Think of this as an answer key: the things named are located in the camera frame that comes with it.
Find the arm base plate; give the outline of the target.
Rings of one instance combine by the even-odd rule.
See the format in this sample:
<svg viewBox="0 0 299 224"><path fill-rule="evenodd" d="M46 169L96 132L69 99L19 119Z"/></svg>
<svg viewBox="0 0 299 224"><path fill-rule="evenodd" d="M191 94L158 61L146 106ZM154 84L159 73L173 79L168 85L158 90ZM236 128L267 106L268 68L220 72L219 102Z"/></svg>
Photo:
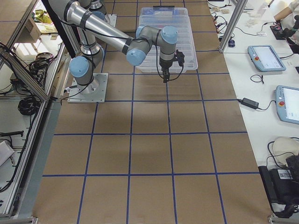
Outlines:
<svg viewBox="0 0 299 224"><path fill-rule="evenodd" d="M94 73L93 81L84 89L83 86L77 85L73 78L71 89L68 91L70 103L104 103L108 83L108 73Z"/></svg>
<svg viewBox="0 0 299 224"><path fill-rule="evenodd" d="M113 15L106 14L104 16L104 21L102 24L102 31L106 35L114 35L117 33L117 30L115 28L115 18Z"/></svg>

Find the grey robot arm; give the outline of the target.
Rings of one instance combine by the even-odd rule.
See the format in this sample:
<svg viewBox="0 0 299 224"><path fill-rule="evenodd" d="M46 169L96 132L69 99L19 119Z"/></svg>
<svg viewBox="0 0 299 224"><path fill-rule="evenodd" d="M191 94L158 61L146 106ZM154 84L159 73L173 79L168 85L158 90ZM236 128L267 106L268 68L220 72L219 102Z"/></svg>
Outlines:
<svg viewBox="0 0 299 224"><path fill-rule="evenodd" d="M78 29L82 50L90 50L89 56L99 38L125 54L131 65L139 66L155 46L156 65L161 66L158 74L164 83L171 80L169 69L174 62L184 65L184 54L176 48L178 30L173 26L158 29L140 25L133 38L109 24L102 0L50 0L49 5L62 23Z"/></svg>
<svg viewBox="0 0 299 224"><path fill-rule="evenodd" d="M104 0L79 0L81 7L88 9L100 19L110 23Z"/></svg>

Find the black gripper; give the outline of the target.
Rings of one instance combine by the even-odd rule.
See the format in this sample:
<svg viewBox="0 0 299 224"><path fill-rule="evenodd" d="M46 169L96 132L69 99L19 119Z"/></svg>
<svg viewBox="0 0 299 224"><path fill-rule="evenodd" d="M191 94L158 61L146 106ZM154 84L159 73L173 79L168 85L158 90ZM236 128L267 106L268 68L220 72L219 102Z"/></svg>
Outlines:
<svg viewBox="0 0 299 224"><path fill-rule="evenodd" d="M167 83L170 80L169 68L173 64L174 55L160 55L159 65L162 68L163 83Z"/></svg>

